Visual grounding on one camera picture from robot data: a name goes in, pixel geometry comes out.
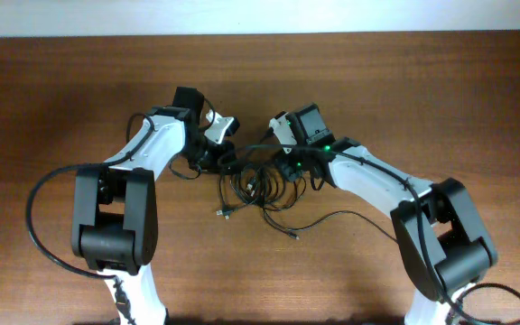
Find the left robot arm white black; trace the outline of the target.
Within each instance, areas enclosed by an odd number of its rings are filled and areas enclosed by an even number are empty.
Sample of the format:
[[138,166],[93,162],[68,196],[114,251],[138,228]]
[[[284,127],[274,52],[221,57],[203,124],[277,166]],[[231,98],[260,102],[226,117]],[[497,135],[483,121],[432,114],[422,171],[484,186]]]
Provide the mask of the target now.
[[178,87],[172,104],[140,115],[136,134],[98,167],[76,173],[71,246],[92,274],[103,280],[121,324],[164,324],[168,311],[153,279],[158,240],[155,183],[184,157],[197,172],[217,172],[220,155],[233,149],[239,128],[195,88]]

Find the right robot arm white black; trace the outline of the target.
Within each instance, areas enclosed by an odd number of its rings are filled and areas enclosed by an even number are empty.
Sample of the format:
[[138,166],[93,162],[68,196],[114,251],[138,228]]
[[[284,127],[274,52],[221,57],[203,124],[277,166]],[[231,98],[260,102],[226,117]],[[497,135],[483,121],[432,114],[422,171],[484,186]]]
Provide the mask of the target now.
[[460,297],[497,263],[498,252],[465,186],[433,182],[377,159],[361,143],[336,138],[309,104],[269,122],[286,175],[309,172],[353,193],[390,218],[415,287],[406,324],[461,324]]

